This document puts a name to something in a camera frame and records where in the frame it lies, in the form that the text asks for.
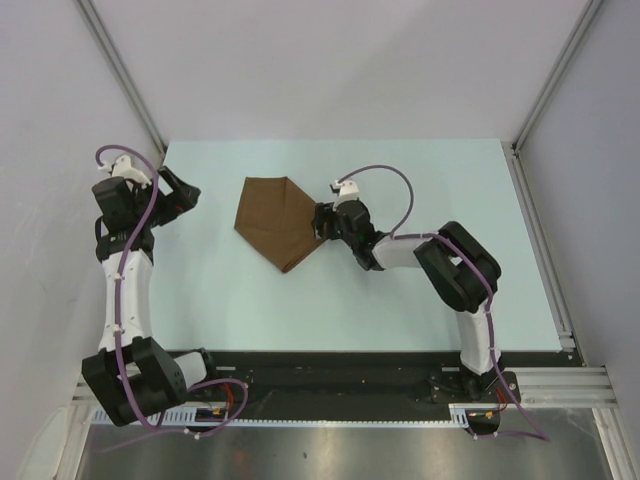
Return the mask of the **brown cloth napkin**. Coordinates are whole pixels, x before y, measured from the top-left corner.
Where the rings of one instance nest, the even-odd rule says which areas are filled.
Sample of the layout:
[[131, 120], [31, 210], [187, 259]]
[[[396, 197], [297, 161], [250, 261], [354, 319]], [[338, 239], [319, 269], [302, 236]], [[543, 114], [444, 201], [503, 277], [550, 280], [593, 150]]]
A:
[[323, 244], [312, 227], [315, 206], [314, 200], [288, 177], [247, 177], [234, 229], [286, 274]]

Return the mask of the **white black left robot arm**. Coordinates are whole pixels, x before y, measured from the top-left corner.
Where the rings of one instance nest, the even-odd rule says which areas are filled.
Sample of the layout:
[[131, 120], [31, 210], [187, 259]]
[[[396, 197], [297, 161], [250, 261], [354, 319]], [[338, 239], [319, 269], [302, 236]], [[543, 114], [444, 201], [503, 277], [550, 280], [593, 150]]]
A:
[[117, 426], [180, 406], [189, 391], [207, 400], [221, 387], [205, 350], [174, 357], [152, 337], [152, 230], [192, 210], [201, 194], [167, 167], [158, 174], [169, 194], [132, 167], [113, 168], [92, 188], [102, 212], [94, 230], [106, 279], [106, 316], [98, 352], [83, 360], [81, 373]]

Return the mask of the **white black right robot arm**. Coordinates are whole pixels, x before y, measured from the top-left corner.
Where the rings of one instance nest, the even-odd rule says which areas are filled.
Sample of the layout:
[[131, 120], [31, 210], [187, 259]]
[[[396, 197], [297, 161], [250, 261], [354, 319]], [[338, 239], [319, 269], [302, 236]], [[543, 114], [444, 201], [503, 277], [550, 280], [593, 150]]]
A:
[[460, 223], [394, 238], [373, 226], [363, 202], [348, 200], [316, 204], [311, 225], [317, 238], [343, 241], [366, 271], [422, 269], [439, 298], [456, 313], [461, 391], [473, 401], [484, 401], [496, 391], [501, 352], [491, 307], [502, 271]]

